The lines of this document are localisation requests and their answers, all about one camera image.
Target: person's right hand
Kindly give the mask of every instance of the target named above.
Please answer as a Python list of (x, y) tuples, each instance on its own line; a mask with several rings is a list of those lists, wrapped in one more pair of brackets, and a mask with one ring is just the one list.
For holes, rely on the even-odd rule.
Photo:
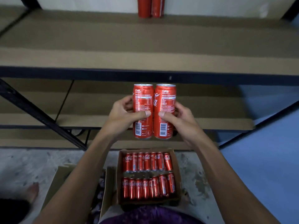
[(169, 112), (159, 112), (159, 116), (172, 123), (179, 134), (182, 136), (184, 142), (189, 146), (193, 147), (200, 143), (200, 140), (205, 137), (204, 131), (200, 128), (191, 110), (184, 107), (176, 101), (175, 107), (178, 109), (177, 117)]

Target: can lid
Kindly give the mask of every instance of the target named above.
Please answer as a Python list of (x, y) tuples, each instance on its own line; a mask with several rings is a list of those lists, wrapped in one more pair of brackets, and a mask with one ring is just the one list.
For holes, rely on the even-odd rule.
[(134, 86), (152, 86), (152, 84), (142, 84), (142, 83), (140, 83), (140, 84), (134, 84)]
[(157, 86), (169, 86), (169, 87), (175, 87), (174, 84), (157, 84)]

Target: open cardboard box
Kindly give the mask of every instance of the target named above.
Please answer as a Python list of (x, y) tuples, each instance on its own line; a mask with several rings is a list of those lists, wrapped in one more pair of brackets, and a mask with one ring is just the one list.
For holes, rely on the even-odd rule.
[[(51, 198), (55, 195), (55, 193), (59, 190), (59, 188), (63, 185), (64, 181), (67, 179), (69, 174), (75, 169), (76, 164), (64, 164), (63, 166), (58, 166), (57, 171), (54, 175), (48, 193), (46, 195), (45, 201), (43, 203), (42, 209), (49, 203)], [(106, 168), (106, 178), (105, 178), (105, 191), (103, 196), (102, 209), (100, 214), (100, 219), (109, 209), (112, 203), (112, 196), (114, 191), (114, 176), (115, 169), (112, 167)]]
[[(149, 199), (149, 200), (125, 200), (122, 198), (122, 185), (121, 185), (121, 179), (123, 177), (133, 177), (133, 178), (147, 178), (149, 174), (148, 172), (135, 172), (135, 173), (125, 173), (123, 172), (123, 157), (127, 153), (151, 153), (151, 152), (169, 152), (171, 156), (173, 171), (155, 171), (155, 174), (166, 174), (169, 172), (173, 172), (174, 179), (176, 182), (176, 192), (174, 195), (170, 196), (169, 198), (159, 198), (159, 199)], [(171, 148), (151, 148), (151, 149), (123, 149), (119, 151), (118, 155), (118, 164), (117, 164), (117, 171), (116, 171), (116, 184), (117, 184), (117, 201), (118, 204), (124, 205), (124, 204), (157, 204), (157, 203), (164, 203), (171, 200), (177, 200), (179, 201), (181, 199), (182, 195), (182, 189), (181, 189), (181, 175), (180, 175), (180, 169), (178, 167), (178, 160), (176, 159), (176, 155), (174, 153), (174, 150)]]

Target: purple clothing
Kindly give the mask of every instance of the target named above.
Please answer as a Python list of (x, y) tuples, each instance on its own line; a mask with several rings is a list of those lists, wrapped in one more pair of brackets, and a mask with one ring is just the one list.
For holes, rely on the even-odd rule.
[(118, 224), (118, 223), (144, 223), (144, 224), (204, 224), (196, 218), (171, 210), (169, 208), (145, 205), (103, 220), (100, 224)]

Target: stained floor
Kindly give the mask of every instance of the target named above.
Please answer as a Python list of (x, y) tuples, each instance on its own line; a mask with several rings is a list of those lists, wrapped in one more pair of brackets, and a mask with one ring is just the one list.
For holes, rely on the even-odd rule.
[[(57, 166), (77, 163), (83, 151), (0, 149), (0, 197), (22, 197), (23, 192), (33, 182), (40, 183), (40, 193), (33, 208), (22, 224), (30, 224), (40, 212)], [(206, 224), (223, 224), (214, 195), (205, 178), (200, 160), (194, 152), (176, 152), (182, 188), (188, 194), (191, 213)], [(110, 151), (104, 168), (116, 167), (118, 151)]]

